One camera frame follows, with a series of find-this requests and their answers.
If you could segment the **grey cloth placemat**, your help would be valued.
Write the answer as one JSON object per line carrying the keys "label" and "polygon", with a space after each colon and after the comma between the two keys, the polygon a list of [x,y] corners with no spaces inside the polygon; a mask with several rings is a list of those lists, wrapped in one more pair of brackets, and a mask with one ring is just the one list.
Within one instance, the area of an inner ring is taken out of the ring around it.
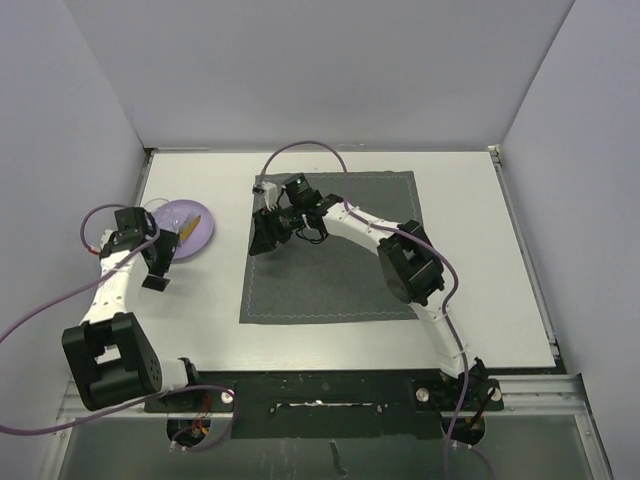
{"label": "grey cloth placemat", "polygon": [[[391,222],[423,219],[411,171],[316,173],[307,177],[322,195],[345,195],[365,212]],[[413,310],[385,284],[376,255],[343,238],[294,236],[246,262],[240,321],[296,325],[409,320]]]}

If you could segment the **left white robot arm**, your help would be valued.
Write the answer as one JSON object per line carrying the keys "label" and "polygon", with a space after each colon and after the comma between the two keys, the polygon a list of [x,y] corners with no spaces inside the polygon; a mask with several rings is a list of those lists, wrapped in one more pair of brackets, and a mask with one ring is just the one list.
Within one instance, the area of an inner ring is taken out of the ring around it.
{"label": "left white robot arm", "polygon": [[136,317],[140,292],[162,292],[179,236],[158,226],[142,207],[114,212],[116,230],[99,252],[101,281],[80,324],[62,334],[62,347],[81,400],[90,411],[167,391],[182,411],[203,398],[195,365],[162,360]]}

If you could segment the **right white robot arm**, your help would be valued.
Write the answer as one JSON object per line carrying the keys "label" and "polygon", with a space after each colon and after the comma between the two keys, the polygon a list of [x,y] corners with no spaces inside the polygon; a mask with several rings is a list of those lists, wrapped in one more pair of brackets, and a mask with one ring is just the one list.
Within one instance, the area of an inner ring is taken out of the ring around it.
{"label": "right white robot arm", "polygon": [[439,369],[450,378],[444,385],[446,400],[459,409],[478,400],[481,388],[471,370],[480,359],[469,353],[449,311],[459,277],[434,249],[420,223],[389,222],[333,194],[306,205],[263,206],[252,214],[252,220],[251,256],[275,250],[306,227],[323,238],[339,237],[376,255],[387,288],[421,320]]}

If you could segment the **yellow green knife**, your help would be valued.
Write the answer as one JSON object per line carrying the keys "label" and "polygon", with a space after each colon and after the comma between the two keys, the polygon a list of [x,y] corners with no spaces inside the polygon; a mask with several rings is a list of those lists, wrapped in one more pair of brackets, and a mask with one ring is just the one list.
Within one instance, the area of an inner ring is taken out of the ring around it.
{"label": "yellow green knife", "polygon": [[193,231],[197,228],[201,220],[200,215],[188,215],[180,225],[178,230],[179,240],[181,243],[188,240]]}

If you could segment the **purple plastic plate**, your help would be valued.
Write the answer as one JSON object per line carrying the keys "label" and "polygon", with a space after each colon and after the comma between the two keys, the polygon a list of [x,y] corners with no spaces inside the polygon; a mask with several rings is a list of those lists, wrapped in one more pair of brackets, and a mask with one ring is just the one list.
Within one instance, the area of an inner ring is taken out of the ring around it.
{"label": "purple plastic plate", "polygon": [[214,236],[214,216],[198,201],[154,198],[147,201],[143,207],[153,215],[161,229],[178,235],[174,262],[184,262],[195,257]]}

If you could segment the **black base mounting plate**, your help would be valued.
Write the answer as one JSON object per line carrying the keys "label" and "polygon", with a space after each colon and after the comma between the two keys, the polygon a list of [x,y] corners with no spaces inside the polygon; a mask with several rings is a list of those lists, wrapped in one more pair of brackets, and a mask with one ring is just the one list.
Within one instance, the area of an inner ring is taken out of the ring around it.
{"label": "black base mounting plate", "polygon": [[235,439],[439,439],[454,411],[461,416],[454,431],[479,438],[484,414],[504,408],[498,380],[478,367],[466,399],[436,369],[204,371],[199,381],[215,391],[150,400],[145,412],[168,415],[169,432],[204,406],[213,415],[235,413]]}

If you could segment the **aluminium frame rail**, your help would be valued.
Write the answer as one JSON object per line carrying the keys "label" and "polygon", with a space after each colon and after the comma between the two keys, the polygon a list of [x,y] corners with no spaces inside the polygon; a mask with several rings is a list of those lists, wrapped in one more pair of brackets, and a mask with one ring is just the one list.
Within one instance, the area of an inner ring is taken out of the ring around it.
{"label": "aluminium frame rail", "polygon": [[54,435],[45,479],[608,479],[582,381],[523,371],[214,372],[222,391]]}

